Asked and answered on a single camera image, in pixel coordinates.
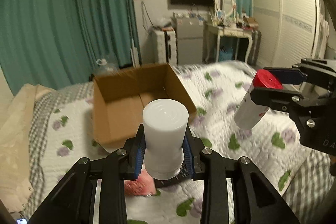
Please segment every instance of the pink package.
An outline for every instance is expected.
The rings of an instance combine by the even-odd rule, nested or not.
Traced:
[[[124,182],[125,195],[155,195],[156,188],[154,179],[147,173],[145,169],[141,170],[141,173],[137,180],[125,180]]]

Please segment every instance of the sliding wardrobe door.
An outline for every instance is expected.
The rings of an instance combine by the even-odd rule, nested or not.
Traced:
[[[310,58],[315,39],[316,0],[283,0],[279,45],[273,66],[291,67]]]
[[[253,0],[261,31],[259,67],[292,67],[315,55],[319,0]]]
[[[257,65],[272,65],[278,44],[278,26],[280,22],[280,0],[253,0],[253,16],[259,23],[261,42]]]

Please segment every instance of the open cardboard box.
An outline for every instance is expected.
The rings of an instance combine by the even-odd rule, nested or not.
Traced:
[[[157,99],[173,99],[189,112],[196,107],[169,64],[128,68],[114,75],[94,78],[93,135],[106,148],[121,148],[136,135],[143,108]]]

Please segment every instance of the white side table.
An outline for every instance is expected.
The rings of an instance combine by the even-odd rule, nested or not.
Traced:
[[[209,46],[209,35],[210,34],[216,34],[217,35],[217,47],[216,47],[216,62],[218,62],[219,58],[219,46],[221,43],[221,37],[238,37],[237,40],[237,46],[236,46],[236,54],[235,54],[235,60],[237,60],[237,53],[239,48],[239,38],[248,38],[249,45],[247,47],[247,51],[245,54],[245,63],[247,63],[247,59],[249,58],[251,48],[252,48],[252,32],[246,31],[241,28],[223,28],[221,26],[213,25],[213,24],[207,24],[206,25],[206,43],[207,43],[207,50],[208,55],[205,59],[206,62],[209,60],[210,56],[210,46]]]

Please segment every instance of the white plastic container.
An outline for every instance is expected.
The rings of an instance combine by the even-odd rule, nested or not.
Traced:
[[[260,69],[257,71],[248,91],[234,115],[236,125],[244,130],[250,130],[254,127],[269,110],[268,106],[256,105],[251,100],[250,94],[255,86],[272,89],[283,88],[281,82],[268,70]]]
[[[159,99],[145,106],[142,118],[147,172],[158,180],[175,177],[184,160],[182,143],[189,118],[187,109],[175,100]]]

